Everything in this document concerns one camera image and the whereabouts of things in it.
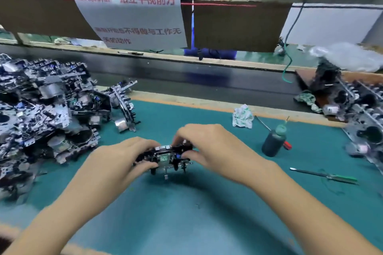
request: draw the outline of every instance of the clear plastic wrap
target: clear plastic wrap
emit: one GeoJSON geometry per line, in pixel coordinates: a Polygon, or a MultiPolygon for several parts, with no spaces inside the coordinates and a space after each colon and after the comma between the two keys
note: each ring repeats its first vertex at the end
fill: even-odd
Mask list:
{"type": "Polygon", "coordinates": [[[330,46],[314,46],[310,55],[325,57],[330,63],[351,72],[376,72],[383,68],[383,55],[351,43],[334,43],[330,46]]]}

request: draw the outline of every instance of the pile of metal parts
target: pile of metal parts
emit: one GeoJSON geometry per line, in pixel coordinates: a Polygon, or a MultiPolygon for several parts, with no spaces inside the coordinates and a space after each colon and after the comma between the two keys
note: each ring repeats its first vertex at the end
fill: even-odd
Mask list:
{"type": "Polygon", "coordinates": [[[347,122],[344,132],[351,142],[345,146],[351,156],[365,157],[383,174],[383,84],[355,80],[345,82],[338,68],[321,63],[311,89],[328,92],[326,116],[347,122]]]}
{"type": "Polygon", "coordinates": [[[83,63],[14,60],[0,54],[0,198],[29,191],[42,159],[63,164],[97,146],[97,128],[123,118],[118,130],[136,131],[133,104],[126,96],[137,83],[120,82],[98,91],[83,63]]]}
{"type": "MultiPolygon", "coordinates": [[[[193,164],[190,162],[190,159],[184,159],[181,155],[188,150],[192,150],[193,145],[189,141],[184,141],[180,145],[171,146],[159,146],[153,149],[150,149],[142,154],[140,154],[136,163],[140,161],[151,161],[158,163],[158,168],[164,171],[165,179],[168,179],[167,170],[173,168],[177,171],[181,168],[184,172],[186,172],[186,166],[189,164],[193,164]]],[[[151,169],[151,174],[155,175],[157,169],[151,169]]]]}

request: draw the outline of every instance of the white cloth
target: white cloth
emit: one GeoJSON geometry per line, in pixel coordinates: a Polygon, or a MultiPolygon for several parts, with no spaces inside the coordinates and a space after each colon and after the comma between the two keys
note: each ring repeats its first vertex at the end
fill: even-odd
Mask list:
{"type": "Polygon", "coordinates": [[[254,116],[246,104],[243,104],[239,108],[234,109],[233,113],[233,127],[247,127],[251,129],[253,127],[254,116]]]}

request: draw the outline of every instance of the dark liquid bottle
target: dark liquid bottle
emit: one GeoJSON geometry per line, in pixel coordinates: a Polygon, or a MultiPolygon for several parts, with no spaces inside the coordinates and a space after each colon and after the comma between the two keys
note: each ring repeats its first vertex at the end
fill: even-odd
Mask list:
{"type": "Polygon", "coordinates": [[[269,157],[274,157],[286,141],[286,126],[280,124],[275,130],[270,131],[262,145],[262,152],[269,157]]]}

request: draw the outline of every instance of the red string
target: red string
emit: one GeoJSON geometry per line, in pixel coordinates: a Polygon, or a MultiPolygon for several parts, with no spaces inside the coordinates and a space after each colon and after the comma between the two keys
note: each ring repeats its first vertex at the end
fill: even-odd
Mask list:
{"type": "Polygon", "coordinates": [[[253,4],[224,4],[224,3],[189,3],[189,2],[181,2],[181,5],[189,5],[189,6],[237,6],[237,7],[256,7],[253,4]]]}

